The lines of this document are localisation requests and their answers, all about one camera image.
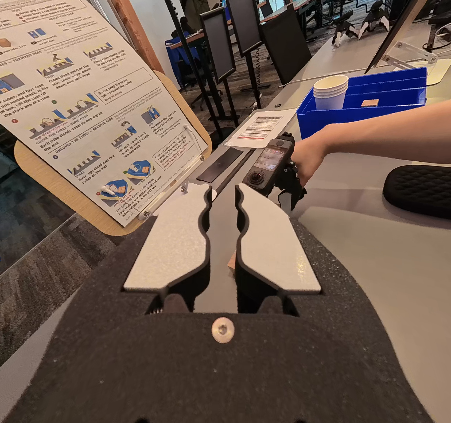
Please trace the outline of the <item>printed instruction poster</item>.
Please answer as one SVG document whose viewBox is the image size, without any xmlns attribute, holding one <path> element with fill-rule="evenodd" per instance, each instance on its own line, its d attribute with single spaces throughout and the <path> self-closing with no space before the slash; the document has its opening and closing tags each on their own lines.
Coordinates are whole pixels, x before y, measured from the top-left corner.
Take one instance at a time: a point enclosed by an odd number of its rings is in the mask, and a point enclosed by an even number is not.
<svg viewBox="0 0 451 423">
<path fill-rule="evenodd" d="M 1 125 L 122 227 L 207 144 L 87 0 L 1 0 Z"/>
</svg>

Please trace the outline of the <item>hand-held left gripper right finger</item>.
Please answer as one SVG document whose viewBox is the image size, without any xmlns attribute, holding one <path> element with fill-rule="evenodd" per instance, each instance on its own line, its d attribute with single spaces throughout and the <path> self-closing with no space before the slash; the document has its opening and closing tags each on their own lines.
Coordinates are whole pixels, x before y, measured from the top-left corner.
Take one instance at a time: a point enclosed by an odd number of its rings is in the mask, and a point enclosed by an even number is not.
<svg viewBox="0 0 451 423">
<path fill-rule="evenodd" d="M 235 187 L 237 287 L 249 295 L 317 295 L 319 280 L 288 215 L 244 183 Z"/>
</svg>

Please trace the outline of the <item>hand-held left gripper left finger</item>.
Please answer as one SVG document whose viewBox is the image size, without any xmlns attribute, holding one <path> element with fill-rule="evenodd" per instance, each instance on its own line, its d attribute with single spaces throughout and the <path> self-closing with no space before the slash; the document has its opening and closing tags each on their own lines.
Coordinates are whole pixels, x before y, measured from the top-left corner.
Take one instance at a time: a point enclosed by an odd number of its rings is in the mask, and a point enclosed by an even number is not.
<svg viewBox="0 0 451 423">
<path fill-rule="evenodd" d="M 158 292 L 205 269 L 210 261 L 212 186 L 195 185 L 159 208 L 156 221 L 123 285 L 127 292 Z"/>
</svg>

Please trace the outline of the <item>instruction sheet in plastic sleeve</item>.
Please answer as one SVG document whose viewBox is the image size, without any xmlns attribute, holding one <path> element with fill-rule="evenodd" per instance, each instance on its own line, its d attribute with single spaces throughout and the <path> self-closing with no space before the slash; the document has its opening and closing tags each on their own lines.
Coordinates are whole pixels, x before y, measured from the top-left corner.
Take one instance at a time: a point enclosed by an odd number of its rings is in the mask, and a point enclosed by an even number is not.
<svg viewBox="0 0 451 423">
<path fill-rule="evenodd" d="M 258 110 L 243 122 L 224 142 L 228 147 L 265 148 L 276 138 L 296 114 L 296 109 Z"/>
</svg>

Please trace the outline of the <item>spare hand-held gripper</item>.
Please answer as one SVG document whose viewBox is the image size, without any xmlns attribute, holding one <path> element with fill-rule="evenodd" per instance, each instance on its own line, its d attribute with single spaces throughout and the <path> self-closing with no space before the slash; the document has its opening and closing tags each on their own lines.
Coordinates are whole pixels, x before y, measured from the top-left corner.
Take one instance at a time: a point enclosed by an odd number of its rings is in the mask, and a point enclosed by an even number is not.
<svg viewBox="0 0 451 423">
<path fill-rule="evenodd" d="M 334 47 L 339 48 L 341 37 L 343 37 L 343 35 L 346 35 L 349 38 L 358 38 L 358 32 L 355 26 L 349 22 L 353 13 L 354 11 L 350 10 L 334 21 L 335 32 L 331 41 Z"/>
<path fill-rule="evenodd" d="M 382 6 L 384 5 L 385 4 L 382 0 L 378 0 L 372 4 L 366 18 L 364 19 L 360 27 L 358 40 L 361 39 L 365 32 L 372 32 L 379 26 L 384 27 L 386 32 L 389 32 L 390 23 L 385 9 L 382 8 Z"/>
</svg>

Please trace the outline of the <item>person's right hand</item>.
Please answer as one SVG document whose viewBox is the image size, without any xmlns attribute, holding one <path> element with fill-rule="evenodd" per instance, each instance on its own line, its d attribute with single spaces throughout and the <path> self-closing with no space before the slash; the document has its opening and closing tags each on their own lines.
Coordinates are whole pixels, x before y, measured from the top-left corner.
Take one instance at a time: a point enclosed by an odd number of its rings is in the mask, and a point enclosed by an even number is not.
<svg viewBox="0 0 451 423">
<path fill-rule="evenodd" d="M 305 186 L 327 155 L 327 145 L 324 137 L 316 133 L 306 139 L 299 140 L 294 145 L 291 160 L 298 170 L 298 178 Z"/>
</svg>

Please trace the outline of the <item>black textured wrist pad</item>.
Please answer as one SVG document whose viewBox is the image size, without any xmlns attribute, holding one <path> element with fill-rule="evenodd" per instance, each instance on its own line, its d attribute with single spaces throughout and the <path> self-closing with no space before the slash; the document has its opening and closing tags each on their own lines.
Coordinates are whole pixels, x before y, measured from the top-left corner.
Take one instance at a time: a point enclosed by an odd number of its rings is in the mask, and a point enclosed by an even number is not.
<svg viewBox="0 0 451 423">
<path fill-rule="evenodd" d="M 386 177 L 382 194 L 401 210 L 451 219 L 451 169 L 431 165 L 407 165 Z"/>
</svg>

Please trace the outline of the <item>wooden display board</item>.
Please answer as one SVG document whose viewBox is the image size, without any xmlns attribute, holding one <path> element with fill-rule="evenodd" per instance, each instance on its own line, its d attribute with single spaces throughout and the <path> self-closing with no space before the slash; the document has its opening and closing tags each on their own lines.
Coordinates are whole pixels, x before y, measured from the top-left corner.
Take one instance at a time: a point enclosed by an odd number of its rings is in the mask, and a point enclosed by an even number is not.
<svg viewBox="0 0 451 423">
<path fill-rule="evenodd" d="M 427 0 L 408 0 L 403 11 L 398 16 L 396 23 L 388 32 L 364 74 L 367 74 L 371 68 L 374 68 L 383 59 L 384 55 L 389 53 L 394 45 L 403 39 L 404 33 L 409 29 L 426 2 Z"/>
</svg>

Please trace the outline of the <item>person's right forearm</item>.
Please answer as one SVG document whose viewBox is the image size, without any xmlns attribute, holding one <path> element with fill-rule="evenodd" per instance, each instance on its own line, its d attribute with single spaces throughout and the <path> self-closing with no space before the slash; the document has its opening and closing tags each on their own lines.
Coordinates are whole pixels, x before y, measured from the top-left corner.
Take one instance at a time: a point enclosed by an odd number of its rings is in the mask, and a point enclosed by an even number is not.
<svg viewBox="0 0 451 423">
<path fill-rule="evenodd" d="M 325 154 L 352 153 L 437 164 L 451 162 L 451 101 L 386 116 L 330 124 L 319 132 Z"/>
</svg>

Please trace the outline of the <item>blue jacket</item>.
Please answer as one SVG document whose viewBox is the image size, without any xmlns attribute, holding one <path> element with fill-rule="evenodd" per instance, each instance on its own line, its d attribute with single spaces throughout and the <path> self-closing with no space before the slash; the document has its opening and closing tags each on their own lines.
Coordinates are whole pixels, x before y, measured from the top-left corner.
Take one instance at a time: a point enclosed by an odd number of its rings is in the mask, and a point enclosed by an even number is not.
<svg viewBox="0 0 451 423">
<path fill-rule="evenodd" d="M 181 89 L 185 90 L 187 86 L 197 84 L 197 81 L 183 47 L 171 48 L 172 45 L 180 42 L 176 31 L 173 32 L 173 35 L 172 39 L 165 41 L 166 51 L 177 83 Z"/>
</svg>

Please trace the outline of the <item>wooden support post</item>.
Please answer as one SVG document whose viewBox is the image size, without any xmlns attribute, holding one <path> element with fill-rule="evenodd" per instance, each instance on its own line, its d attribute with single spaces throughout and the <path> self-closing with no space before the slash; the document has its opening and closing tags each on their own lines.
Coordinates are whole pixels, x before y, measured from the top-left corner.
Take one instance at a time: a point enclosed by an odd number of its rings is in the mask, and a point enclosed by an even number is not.
<svg viewBox="0 0 451 423">
<path fill-rule="evenodd" d="M 149 42 L 144 28 L 136 14 L 130 0 L 108 0 L 110 7 L 114 10 L 125 33 L 127 34 L 133 48 L 145 63 L 154 71 L 164 74 L 159 59 Z"/>
</svg>

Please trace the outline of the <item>blue plastic bin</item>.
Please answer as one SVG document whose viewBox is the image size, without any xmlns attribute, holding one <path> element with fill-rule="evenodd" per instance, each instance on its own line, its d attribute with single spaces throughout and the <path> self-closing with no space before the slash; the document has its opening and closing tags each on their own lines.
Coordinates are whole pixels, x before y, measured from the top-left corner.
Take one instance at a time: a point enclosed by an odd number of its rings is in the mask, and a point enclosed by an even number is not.
<svg viewBox="0 0 451 423">
<path fill-rule="evenodd" d="M 348 123 L 420 108 L 426 103 L 426 69 L 408 69 L 349 78 L 341 110 L 316 110 L 313 89 L 296 114 L 301 138 L 305 139 L 328 124 Z M 362 108 L 364 99 L 379 99 L 375 108 Z"/>
</svg>

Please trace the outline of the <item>black floor sign stand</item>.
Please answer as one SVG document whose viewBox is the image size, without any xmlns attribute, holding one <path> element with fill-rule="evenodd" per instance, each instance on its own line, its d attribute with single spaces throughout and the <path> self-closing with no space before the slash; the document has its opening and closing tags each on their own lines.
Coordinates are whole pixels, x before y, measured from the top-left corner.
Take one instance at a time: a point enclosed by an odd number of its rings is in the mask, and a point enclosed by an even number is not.
<svg viewBox="0 0 451 423">
<path fill-rule="evenodd" d="M 225 8 L 221 6 L 202 13 L 200 19 L 216 83 L 223 83 L 230 106 L 231 116 L 224 117 L 223 120 L 232 120 L 235 127 L 238 127 L 238 116 L 227 81 L 228 77 L 236 71 L 236 66 Z"/>
<path fill-rule="evenodd" d="M 260 47 L 263 45 L 259 31 L 260 17 L 256 0 L 225 0 L 230 19 L 234 29 L 236 43 L 241 58 L 246 59 L 251 82 L 251 88 L 242 88 L 241 91 L 253 90 L 255 107 L 261 109 L 260 88 L 268 88 L 269 82 L 260 83 Z"/>
</svg>

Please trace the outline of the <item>black rectangular table plate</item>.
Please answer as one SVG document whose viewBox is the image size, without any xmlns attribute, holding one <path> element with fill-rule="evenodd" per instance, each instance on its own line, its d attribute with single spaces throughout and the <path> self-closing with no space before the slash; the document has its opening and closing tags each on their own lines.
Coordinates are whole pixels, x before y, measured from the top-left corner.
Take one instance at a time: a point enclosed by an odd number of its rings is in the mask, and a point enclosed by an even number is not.
<svg viewBox="0 0 451 423">
<path fill-rule="evenodd" d="M 196 180 L 213 183 L 237 158 L 244 152 L 233 147 L 228 148 L 217 160 L 215 160 Z"/>
</svg>

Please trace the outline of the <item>white display stand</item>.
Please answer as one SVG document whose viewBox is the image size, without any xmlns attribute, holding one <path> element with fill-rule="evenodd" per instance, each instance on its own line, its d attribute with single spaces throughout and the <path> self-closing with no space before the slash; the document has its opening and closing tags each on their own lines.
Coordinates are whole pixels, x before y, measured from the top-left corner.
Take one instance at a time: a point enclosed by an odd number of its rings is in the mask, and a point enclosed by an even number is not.
<svg viewBox="0 0 451 423">
<path fill-rule="evenodd" d="M 450 59 L 439 59 L 437 54 L 403 41 L 397 41 L 381 60 L 395 70 L 425 68 L 428 87 L 439 84 L 451 67 Z"/>
<path fill-rule="evenodd" d="M 189 191 L 197 190 L 197 188 L 199 188 L 200 186 L 203 186 L 203 185 L 204 185 L 204 183 L 199 184 L 199 183 L 195 183 L 195 182 L 189 182 L 188 180 L 186 180 L 182 183 L 182 185 L 180 187 L 180 193 L 181 193 L 181 195 L 186 195 Z"/>
</svg>

